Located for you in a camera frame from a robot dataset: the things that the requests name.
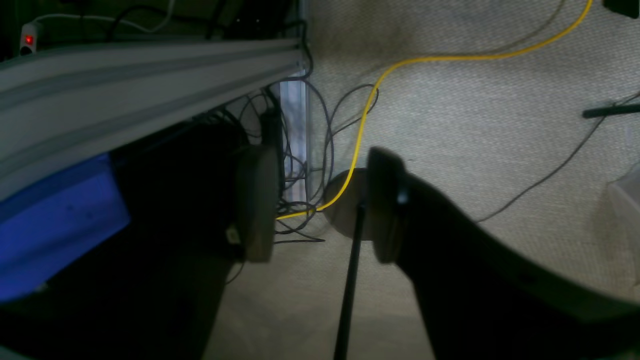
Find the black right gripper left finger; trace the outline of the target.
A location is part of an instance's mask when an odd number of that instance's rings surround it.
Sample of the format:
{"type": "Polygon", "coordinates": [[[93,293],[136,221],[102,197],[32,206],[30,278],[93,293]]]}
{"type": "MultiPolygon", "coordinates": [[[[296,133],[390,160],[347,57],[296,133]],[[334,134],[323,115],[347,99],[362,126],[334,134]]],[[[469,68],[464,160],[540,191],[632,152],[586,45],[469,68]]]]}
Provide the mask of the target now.
{"type": "Polygon", "coordinates": [[[275,149],[220,123],[197,125],[193,150],[202,196],[227,242],[249,262],[269,262],[280,188],[275,149]]]}

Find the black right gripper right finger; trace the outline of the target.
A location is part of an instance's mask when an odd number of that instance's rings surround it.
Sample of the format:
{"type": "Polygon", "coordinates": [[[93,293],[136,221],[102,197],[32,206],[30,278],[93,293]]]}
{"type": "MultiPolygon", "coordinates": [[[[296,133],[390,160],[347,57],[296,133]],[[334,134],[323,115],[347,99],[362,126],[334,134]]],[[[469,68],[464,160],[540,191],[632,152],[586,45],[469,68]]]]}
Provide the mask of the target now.
{"type": "Polygon", "coordinates": [[[526,259],[375,146],[366,230],[411,281],[438,360],[599,360],[639,351],[639,305],[526,259]]]}

